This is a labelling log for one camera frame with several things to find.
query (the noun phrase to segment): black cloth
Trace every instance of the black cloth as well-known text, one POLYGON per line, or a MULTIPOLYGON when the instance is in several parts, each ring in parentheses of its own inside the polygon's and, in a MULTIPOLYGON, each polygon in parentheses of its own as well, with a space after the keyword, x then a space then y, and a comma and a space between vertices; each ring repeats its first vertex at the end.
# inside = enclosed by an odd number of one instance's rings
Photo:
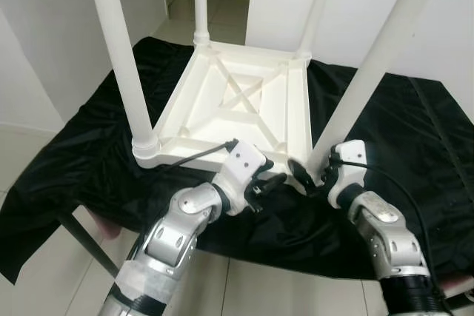
MULTIPOLYGON (((144 38, 134 53, 148 112, 156 123, 193 48, 144 38)), ((311 61, 307 70, 313 143, 355 69, 311 61)), ((474 128, 437 81, 385 75, 347 139, 367 142, 371 164, 415 197, 427 221, 438 274, 473 271, 474 128)), ((59 212, 79 204, 135 231, 144 209, 162 215, 177 190, 213 174, 178 167, 140 168, 113 73, 65 128, 34 158, 0 211, 0 272, 15 282, 23 263, 55 231, 59 212)), ((397 206, 420 237, 406 198, 368 172, 366 186, 397 206)), ((336 278, 373 278, 364 242, 340 211, 282 185, 264 211, 224 216, 198 247, 233 258, 336 278)))

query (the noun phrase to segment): stool leg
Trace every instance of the stool leg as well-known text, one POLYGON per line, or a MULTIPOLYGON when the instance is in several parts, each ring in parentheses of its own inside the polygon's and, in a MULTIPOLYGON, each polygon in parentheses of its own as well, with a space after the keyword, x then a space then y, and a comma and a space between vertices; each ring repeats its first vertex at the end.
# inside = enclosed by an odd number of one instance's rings
POLYGON ((60 214, 58 221, 71 235, 112 275, 119 273, 119 268, 112 262, 104 250, 94 241, 73 214, 60 214))

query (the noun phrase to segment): white floor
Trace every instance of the white floor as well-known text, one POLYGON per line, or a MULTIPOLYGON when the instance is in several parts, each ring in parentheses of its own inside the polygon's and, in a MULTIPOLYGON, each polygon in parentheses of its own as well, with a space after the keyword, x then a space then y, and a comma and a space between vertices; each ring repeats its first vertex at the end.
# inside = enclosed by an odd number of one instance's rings
MULTIPOLYGON (((243 44, 248 0, 209 0, 211 38, 243 44)), ((192 44, 193 2, 175 0, 171 19, 155 36, 192 44)), ((28 162, 49 141, 48 135, 0 127, 0 205, 28 162)), ((123 230, 104 241, 92 218, 80 207, 75 216, 119 265, 136 233, 123 230)), ((60 227, 25 264, 15 286, 0 275, 1 316, 93 316, 112 278, 60 227)), ((386 315, 378 283, 304 275, 197 252, 167 316, 310 316, 386 315)), ((455 313, 473 316, 474 307, 455 313)))

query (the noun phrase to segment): white wall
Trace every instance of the white wall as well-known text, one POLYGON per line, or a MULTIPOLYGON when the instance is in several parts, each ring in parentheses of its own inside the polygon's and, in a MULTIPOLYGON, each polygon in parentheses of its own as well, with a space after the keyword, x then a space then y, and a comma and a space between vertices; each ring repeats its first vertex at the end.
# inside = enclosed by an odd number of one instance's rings
POLYGON ((63 121, 0 9, 0 126, 58 131, 63 121))
MULTIPOLYGON (((133 43, 166 18, 164 0, 121 2, 133 43)), ((54 107, 69 120, 111 69, 93 0, 0 0, 0 9, 54 107)))
MULTIPOLYGON (((295 50, 311 0, 250 0, 246 44, 295 50)), ((357 67, 395 0, 327 0, 313 58, 357 67)), ((390 72, 442 81, 471 121, 474 0, 430 0, 390 72)))

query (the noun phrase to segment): white plastic leg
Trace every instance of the white plastic leg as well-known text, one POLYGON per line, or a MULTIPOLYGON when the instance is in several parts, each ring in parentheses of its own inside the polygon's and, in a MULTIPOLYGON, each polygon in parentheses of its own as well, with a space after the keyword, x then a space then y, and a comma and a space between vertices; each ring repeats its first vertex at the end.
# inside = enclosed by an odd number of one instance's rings
POLYGON ((140 164, 140 157, 156 154, 159 143, 152 131, 124 14, 120 0, 94 1, 132 131, 133 154, 140 164))
POLYGON ((194 0, 196 9, 196 31, 194 32, 194 45, 207 46, 209 44, 209 31, 207 29, 207 0, 194 0))
POLYGON ((327 165, 331 147, 341 143, 352 129, 378 83, 413 34, 415 20, 427 2, 396 1, 310 155, 307 168, 316 183, 319 183, 321 171, 327 165))
POLYGON ((303 36, 301 37, 301 43, 299 45, 298 51, 296 51, 296 56, 298 58, 304 59, 307 66, 310 64, 310 60, 313 57, 313 54, 311 53, 311 47, 314 44, 316 30, 318 29, 318 22, 321 18, 324 4, 326 4, 326 0, 313 0, 310 13, 308 14, 306 20, 303 36))

